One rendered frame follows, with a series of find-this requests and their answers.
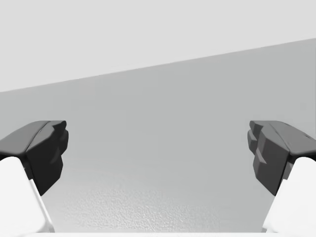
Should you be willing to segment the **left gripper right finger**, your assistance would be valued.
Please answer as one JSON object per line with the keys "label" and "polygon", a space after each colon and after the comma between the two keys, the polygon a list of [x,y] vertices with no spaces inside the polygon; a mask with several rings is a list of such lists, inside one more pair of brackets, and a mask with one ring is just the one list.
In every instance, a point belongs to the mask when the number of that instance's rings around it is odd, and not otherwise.
{"label": "left gripper right finger", "polygon": [[252,120],[247,133],[256,179],[275,197],[268,233],[316,233],[316,139],[276,120]]}

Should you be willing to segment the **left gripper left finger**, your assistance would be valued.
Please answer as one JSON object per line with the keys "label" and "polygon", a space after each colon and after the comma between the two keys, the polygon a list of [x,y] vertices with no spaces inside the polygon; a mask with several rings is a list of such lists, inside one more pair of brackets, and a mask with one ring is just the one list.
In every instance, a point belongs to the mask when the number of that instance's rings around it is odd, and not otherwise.
{"label": "left gripper left finger", "polygon": [[53,233],[42,195],[60,178],[64,120],[34,121],[0,139],[0,233]]}

